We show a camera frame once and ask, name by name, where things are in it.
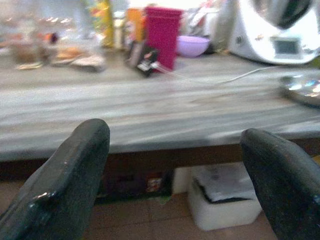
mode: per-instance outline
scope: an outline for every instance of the white kitchen appliance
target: white kitchen appliance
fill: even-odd
[[[304,64],[319,55],[317,0],[237,0],[228,50],[271,64]],[[257,2],[264,5],[257,7]]]

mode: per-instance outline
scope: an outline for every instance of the purple bowl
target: purple bowl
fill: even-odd
[[[199,36],[178,36],[176,41],[176,52],[187,58],[195,58],[203,54],[209,46],[209,39]]]

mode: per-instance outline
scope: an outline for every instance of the white storage box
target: white storage box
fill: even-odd
[[[255,199],[210,203],[194,179],[189,185],[188,202],[195,224],[204,231],[251,224],[262,210]]]

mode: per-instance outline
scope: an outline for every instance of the marble countertop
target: marble countertop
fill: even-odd
[[[15,70],[0,58],[0,161],[47,158],[81,122],[100,118],[110,152],[236,144],[248,128],[292,138],[320,137],[320,109],[282,96],[279,78],[320,74],[306,66],[265,68],[232,55],[176,59],[174,74],[144,78],[120,53],[107,70],[44,66]]]

